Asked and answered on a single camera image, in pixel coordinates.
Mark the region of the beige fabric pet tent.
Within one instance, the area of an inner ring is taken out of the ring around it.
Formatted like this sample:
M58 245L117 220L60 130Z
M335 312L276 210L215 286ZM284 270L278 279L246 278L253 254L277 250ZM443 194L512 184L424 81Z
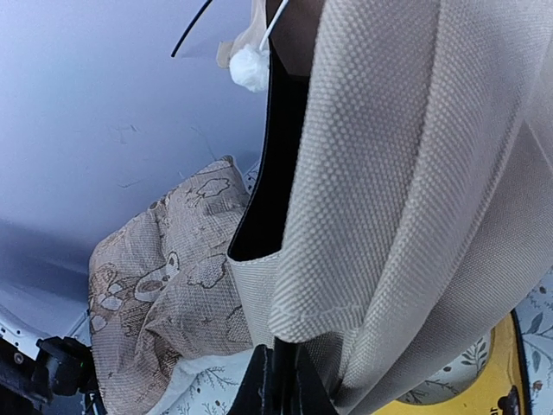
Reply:
M552 411L552 4L289 1L228 251L254 349L304 346L338 414L517 315Z

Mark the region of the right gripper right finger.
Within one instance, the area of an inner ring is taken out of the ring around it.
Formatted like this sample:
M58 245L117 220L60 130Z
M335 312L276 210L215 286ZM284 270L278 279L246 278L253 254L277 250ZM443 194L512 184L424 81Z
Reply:
M297 348L291 397L293 415L337 415L304 346Z

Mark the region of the black tent pole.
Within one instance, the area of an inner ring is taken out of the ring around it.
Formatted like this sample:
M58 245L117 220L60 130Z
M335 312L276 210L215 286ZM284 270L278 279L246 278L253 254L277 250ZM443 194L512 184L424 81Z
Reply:
M198 9L198 11L196 12L196 14L194 15L194 17L192 18L192 20L190 21L190 23L187 25L187 27L185 28L185 30L183 31L181 37L179 38L179 40L177 41L177 43L175 44L171 54L170 54L170 57L171 58L175 58L176 55L178 54L182 44L184 43L184 41L187 39L187 37L189 36L189 34L191 33L191 31L193 30L194 26L196 25L196 23L201 19L201 17L203 16L203 14L206 12L206 10L208 9L208 7L211 5L211 3L213 2L213 0L206 0L202 5L201 7Z
M296 383L296 344L274 341L272 355L272 396L275 414L291 414Z

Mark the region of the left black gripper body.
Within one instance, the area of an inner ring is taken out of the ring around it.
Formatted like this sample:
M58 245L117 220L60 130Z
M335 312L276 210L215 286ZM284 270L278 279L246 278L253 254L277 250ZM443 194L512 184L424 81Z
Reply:
M36 342L32 359L1 340L1 413L41 414L57 396L93 391L93 358L89 347L71 337Z

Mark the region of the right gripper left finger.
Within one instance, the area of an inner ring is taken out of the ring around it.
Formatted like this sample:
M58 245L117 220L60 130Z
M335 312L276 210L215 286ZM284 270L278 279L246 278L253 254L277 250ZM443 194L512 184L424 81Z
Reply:
M272 352L265 345L255 347L232 403L231 415L273 413Z

